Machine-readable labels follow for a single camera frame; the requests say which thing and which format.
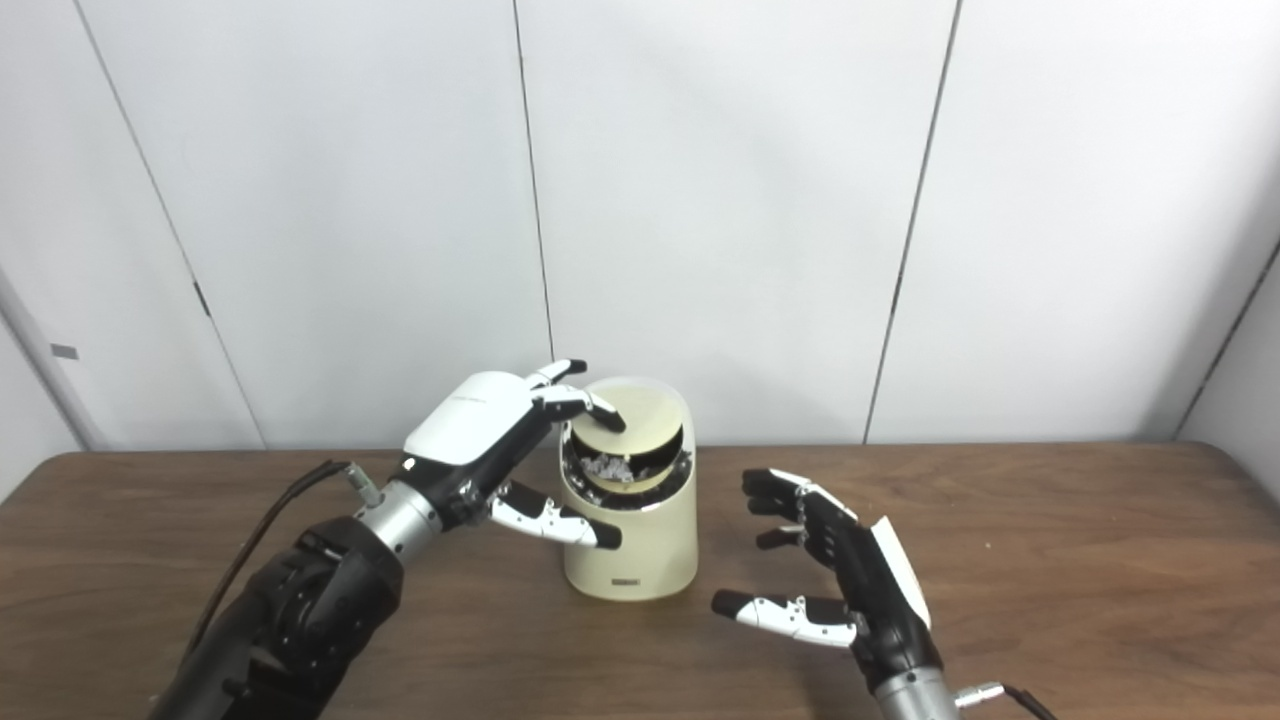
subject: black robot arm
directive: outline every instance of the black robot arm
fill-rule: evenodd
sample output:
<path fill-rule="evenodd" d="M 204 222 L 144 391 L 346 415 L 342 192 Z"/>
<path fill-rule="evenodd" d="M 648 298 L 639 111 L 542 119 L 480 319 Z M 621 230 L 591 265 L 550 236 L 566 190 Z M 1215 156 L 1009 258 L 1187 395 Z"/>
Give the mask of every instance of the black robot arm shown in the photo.
<path fill-rule="evenodd" d="M 399 607 L 403 570 L 353 518 L 308 528 L 250 578 L 151 716 L 311 720 Z"/>
<path fill-rule="evenodd" d="M 355 465 L 326 462 L 291 486 L 214 593 L 152 720 L 311 720 L 348 665 L 399 607 L 403 568 L 440 533 L 493 518 L 559 542 L 617 548 L 621 532 L 558 507 L 507 473 L 575 414 L 621 416 L 585 391 L 554 384 L 582 361 L 527 378 L 479 373 L 410 436 L 390 482 L 376 488 Z M 355 516 L 312 525 L 274 556 L 204 632 L 236 569 L 291 497 L 347 469 L 365 500 Z"/>

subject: cable connector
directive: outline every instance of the cable connector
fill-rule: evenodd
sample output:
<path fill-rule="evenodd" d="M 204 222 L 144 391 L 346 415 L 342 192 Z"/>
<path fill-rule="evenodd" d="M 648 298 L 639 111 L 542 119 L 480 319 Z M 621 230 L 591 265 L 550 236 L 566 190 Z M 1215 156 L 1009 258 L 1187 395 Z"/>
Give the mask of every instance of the cable connector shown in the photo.
<path fill-rule="evenodd" d="M 383 503 L 383 492 L 378 489 L 374 480 L 369 479 L 369 475 L 365 474 L 365 470 L 360 465 L 355 462 L 347 465 L 346 473 L 347 482 L 360 495 L 360 500 L 364 501 L 365 507 L 372 510 Z"/>
<path fill-rule="evenodd" d="M 973 707 L 988 700 L 996 700 L 1002 694 L 1005 694 L 1005 685 L 1000 683 L 983 683 L 972 688 L 963 688 L 955 696 L 956 710 Z"/>

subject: robotic finger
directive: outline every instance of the robotic finger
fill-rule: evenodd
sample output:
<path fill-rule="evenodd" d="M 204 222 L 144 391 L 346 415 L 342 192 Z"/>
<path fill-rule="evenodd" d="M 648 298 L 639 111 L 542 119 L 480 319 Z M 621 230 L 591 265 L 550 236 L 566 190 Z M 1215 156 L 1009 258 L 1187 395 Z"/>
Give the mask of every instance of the robotic finger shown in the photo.
<path fill-rule="evenodd" d="M 808 503 L 831 506 L 849 520 L 858 521 L 858 514 L 818 483 L 773 468 L 744 471 L 742 493 L 748 497 L 746 509 L 754 515 L 782 515 L 794 523 L 803 523 Z"/>
<path fill-rule="evenodd" d="M 717 591 L 712 610 L 744 625 L 813 644 L 847 648 L 858 638 L 858 626 L 840 600 Z"/>
<path fill-rule="evenodd" d="M 552 498 L 515 480 L 489 501 L 489 516 L 499 525 L 566 544 L 602 550 L 622 546 L 622 530 L 617 527 L 588 520 L 576 510 L 559 507 Z"/>
<path fill-rule="evenodd" d="M 772 530 L 755 536 L 755 547 L 760 550 L 776 550 L 788 544 L 804 544 L 804 525 L 782 525 Z"/>
<path fill-rule="evenodd" d="M 570 386 L 548 386 L 535 389 L 532 396 L 534 402 L 552 421 L 568 420 L 586 413 L 611 432 L 621 433 L 627 429 L 617 407 L 594 392 Z"/>
<path fill-rule="evenodd" d="M 530 373 L 525 382 L 529 384 L 529 389 L 539 389 L 561 382 L 564 375 L 577 375 L 585 372 L 586 360 L 557 360 Z"/>

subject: silver cylindrical joint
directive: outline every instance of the silver cylindrical joint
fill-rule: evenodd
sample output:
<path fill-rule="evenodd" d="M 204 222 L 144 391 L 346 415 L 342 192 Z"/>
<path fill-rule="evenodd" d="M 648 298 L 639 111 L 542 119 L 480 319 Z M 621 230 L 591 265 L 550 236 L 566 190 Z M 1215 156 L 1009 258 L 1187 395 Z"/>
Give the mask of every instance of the silver cylindrical joint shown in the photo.
<path fill-rule="evenodd" d="M 396 553 L 401 565 L 407 565 L 440 534 L 443 523 L 425 497 L 399 480 L 387 483 L 383 496 L 378 507 L 365 507 L 356 512 L 356 519 Z"/>
<path fill-rule="evenodd" d="M 960 720 L 942 671 L 920 667 L 895 675 L 876 688 L 884 720 Z"/>

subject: black fingertip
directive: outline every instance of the black fingertip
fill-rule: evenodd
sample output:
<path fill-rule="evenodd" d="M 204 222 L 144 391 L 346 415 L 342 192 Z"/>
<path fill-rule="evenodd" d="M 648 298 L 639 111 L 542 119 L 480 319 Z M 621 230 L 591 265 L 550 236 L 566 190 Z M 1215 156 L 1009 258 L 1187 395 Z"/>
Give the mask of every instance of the black fingertip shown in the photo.
<path fill-rule="evenodd" d="M 591 532 L 595 533 L 595 547 L 600 550 L 617 550 L 622 547 L 622 530 L 617 525 L 600 523 L 599 520 L 588 520 L 588 523 L 591 525 Z"/>
<path fill-rule="evenodd" d="M 716 594 L 712 596 L 712 612 L 723 615 L 730 620 L 737 620 L 737 614 L 748 605 L 751 605 L 753 600 L 755 600 L 755 596 L 746 594 L 745 592 L 716 591 Z"/>
<path fill-rule="evenodd" d="M 796 544 L 797 533 L 788 533 L 782 528 L 774 528 L 767 533 L 755 536 L 755 547 L 760 550 L 774 550 L 785 544 Z"/>
<path fill-rule="evenodd" d="M 782 503 L 768 497 L 753 497 L 746 501 L 746 511 L 751 515 L 781 515 Z"/>
<path fill-rule="evenodd" d="M 742 492 L 746 495 L 767 493 L 769 484 L 777 482 L 768 468 L 751 468 L 742 470 Z"/>
<path fill-rule="evenodd" d="M 596 406 L 594 410 L 588 413 L 596 423 L 604 425 L 604 429 L 611 433 L 625 433 L 627 432 L 627 421 L 622 419 L 618 411 L 609 411 L 603 407 Z"/>

